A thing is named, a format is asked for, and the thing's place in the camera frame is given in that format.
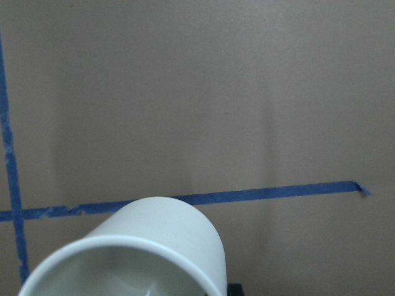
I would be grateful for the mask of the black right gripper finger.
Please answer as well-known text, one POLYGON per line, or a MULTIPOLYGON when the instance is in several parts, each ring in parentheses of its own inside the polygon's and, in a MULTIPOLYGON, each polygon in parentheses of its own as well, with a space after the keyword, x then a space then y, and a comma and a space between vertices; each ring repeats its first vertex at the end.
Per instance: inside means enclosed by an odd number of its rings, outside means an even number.
POLYGON ((239 283, 229 283, 227 285, 227 295, 228 296, 244 296, 244 290, 239 283))

